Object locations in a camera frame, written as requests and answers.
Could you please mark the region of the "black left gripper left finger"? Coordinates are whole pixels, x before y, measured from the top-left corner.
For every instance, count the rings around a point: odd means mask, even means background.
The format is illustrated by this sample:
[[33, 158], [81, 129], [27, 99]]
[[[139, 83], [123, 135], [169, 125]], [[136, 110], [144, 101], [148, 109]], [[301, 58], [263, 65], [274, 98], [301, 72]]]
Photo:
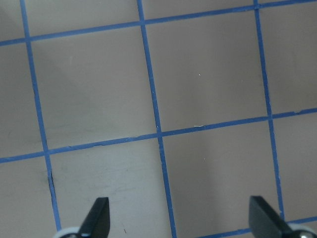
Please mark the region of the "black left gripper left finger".
[[107, 238], [109, 235], [109, 199], [95, 200], [78, 231], [79, 238]]

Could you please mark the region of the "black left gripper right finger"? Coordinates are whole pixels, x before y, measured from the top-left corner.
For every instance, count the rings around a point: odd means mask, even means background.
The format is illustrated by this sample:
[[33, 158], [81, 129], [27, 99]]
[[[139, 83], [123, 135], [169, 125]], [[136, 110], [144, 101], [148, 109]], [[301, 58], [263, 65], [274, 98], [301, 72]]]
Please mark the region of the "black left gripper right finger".
[[305, 231], [291, 228], [261, 196], [249, 199], [249, 227], [255, 238], [304, 238]]

